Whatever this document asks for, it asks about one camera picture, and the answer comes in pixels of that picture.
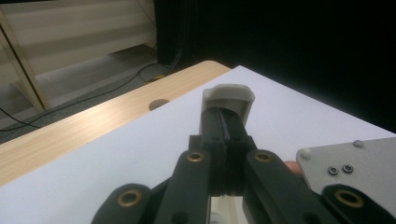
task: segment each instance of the wooden table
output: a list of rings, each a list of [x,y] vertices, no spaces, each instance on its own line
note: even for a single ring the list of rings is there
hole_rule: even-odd
[[[231,69],[203,62],[0,145],[0,186],[172,101]]]

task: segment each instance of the white paper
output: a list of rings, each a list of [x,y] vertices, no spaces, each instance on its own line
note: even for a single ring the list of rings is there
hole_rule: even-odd
[[[237,67],[4,185],[0,223],[90,223],[114,189],[127,183],[150,188],[160,184],[188,148],[189,135],[199,133],[203,90],[220,83],[250,87],[256,101],[247,119],[247,133],[258,148],[274,151],[284,161],[294,161],[296,151],[304,147],[395,136]]]

